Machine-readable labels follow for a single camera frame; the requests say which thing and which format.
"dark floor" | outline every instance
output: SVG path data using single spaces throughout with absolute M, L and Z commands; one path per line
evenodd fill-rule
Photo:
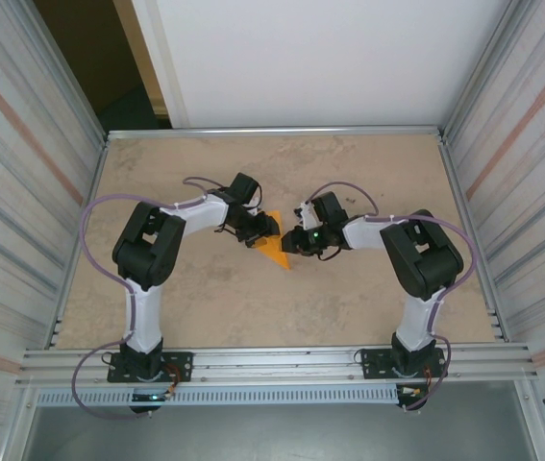
M 134 88 L 122 98 L 111 103 L 98 116 L 101 126 L 106 132 L 171 128 L 166 120 L 160 122 L 155 116 L 144 85 Z

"robotic arm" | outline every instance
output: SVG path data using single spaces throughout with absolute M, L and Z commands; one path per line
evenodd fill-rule
M 118 274 L 135 292 L 135 327 L 131 329 L 131 294 L 127 292 L 129 340 L 120 346 L 123 376 L 155 380 L 161 373 L 161 286 L 171 275 L 184 237 L 206 228 L 233 228 L 247 247 L 262 237 L 279 235 L 276 221 L 259 211 L 253 199 L 260 185 L 238 173 L 229 187 L 208 191 L 196 203 L 162 208 L 139 203 L 112 252 Z
M 403 320 L 391 339 L 393 372 L 413 377 L 423 371 L 436 358 L 433 328 L 437 299 L 463 269 L 462 258 L 443 229 L 418 220 L 392 223 L 363 215 L 349 218 L 333 192 L 302 203 L 294 212 L 300 225 L 283 237 L 286 253 L 328 260 L 342 250 L 387 250 L 408 294 Z M 425 209 L 413 215 L 432 217 Z M 336 247 L 335 253 L 322 258 L 328 247 Z

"marble-pattern surface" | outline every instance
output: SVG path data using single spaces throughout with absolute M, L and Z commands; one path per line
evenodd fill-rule
M 261 183 L 264 208 L 280 210 L 285 229 L 296 224 L 292 209 L 333 180 L 364 187 L 382 214 L 425 207 L 459 224 L 435 140 L 427 135 L 115 140 L 97 196 L 122 192 L 180 202 L 198 195 L 181 184 L 183 177 L 229 183 L 238 171 Z M 350 214 L 370 211 L 354 190 L 335 191 Z M 134 205 L 109 202 L 92 214 L 87 242 L 105 267 L 113 269 L 111 249 Z M 468 250 L 453 238 L 468 261 Z M 282 269 L 227 233 L 192 234 L 183 241 L 174 273 L 163 288 L 165 346 L 389 342 L 402 318 L 405 292 L 385 252 L 344 252 L 329 262 L 291 255 L 290 263 L 291 271 Z M 58 347 L 91 348 L 119 338 L 124 311 L 123 289 L 81 257 Z M 476 276 L 446 300 L 437 331 L 454 342 L 493 340 Z

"mounting plate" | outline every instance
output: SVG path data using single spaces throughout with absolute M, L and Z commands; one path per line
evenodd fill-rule
M 411 376 L 403 376 L 394 368 L 394 361 L 391 358 L 392 349 L 362 349 L 360 350 L 361 370 L 364 379 L 406 379 L 426 378 L 423 371 Z M 445 357 L 443 350 L 434 349 L 434 354 L 426 361 L 432 373 L 432 378 L 440 377 L 443 373 Z
M 180 382 L 191 381 L 193 352 L 162 352 L 161 362 L 171 363 L 180 370 Z M 173 382 L 173 377 L 162 371 L 155 378 L 143 381 L 129 373 L 122 355 L 116 352 L 111 354 L 108 382 Z

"orange piece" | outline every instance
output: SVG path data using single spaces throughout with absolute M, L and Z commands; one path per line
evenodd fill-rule
M 287 253 L 283 253 L 281 250 L 281 237 L 283 236 L 283 225 L 281 223 L 281 212 L 279 210 L 267 212 L 268 216 L 272 216 L 274 220 L 279 225 L 279 234 L 271 237 L 260 238 L 253 248 L 257 248 L 264 255 L 268 256 L 274 262 L 279 264 L 282 267 L 285 267 L 287 270 L 291 269 L 289 267 L 289 260 L 287 259 Z

